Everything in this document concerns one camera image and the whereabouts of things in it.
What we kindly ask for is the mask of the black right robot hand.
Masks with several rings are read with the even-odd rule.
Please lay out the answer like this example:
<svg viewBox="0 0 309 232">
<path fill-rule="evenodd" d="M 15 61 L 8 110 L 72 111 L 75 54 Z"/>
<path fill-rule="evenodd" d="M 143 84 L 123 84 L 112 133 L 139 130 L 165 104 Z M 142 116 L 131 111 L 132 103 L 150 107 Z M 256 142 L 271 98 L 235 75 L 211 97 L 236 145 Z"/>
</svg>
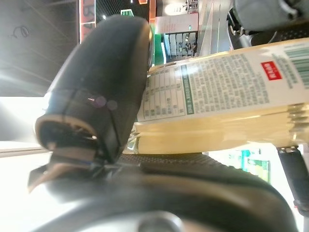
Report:
<svg viewBox="0 0 309 232">
<path fill-rule="evenodd" d="M 230 45 L 240 49 L 309 36 L 307 0 L 235 0 L 227 14 Z M 277 149 L 294 205 L 309 216 L 309 167 L 304 151 L 291 145 Z"/>
</svg>

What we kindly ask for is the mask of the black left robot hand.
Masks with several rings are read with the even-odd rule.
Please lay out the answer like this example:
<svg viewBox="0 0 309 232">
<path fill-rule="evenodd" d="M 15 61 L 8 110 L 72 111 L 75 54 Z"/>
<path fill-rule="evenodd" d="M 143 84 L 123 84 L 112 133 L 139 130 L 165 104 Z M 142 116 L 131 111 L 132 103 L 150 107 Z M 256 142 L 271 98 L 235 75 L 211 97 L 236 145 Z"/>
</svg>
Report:
<svg viewBox="0 0 309 232">
<path fill-rule="evenodd" d="M 31 232 L 295 232 L 267 182 L 200 154 L 124 156 L 151 53 L 140 17 L 112 16 L 69 55 L 35 134 L 50 161 L 29 175 Z"/>
</svg>

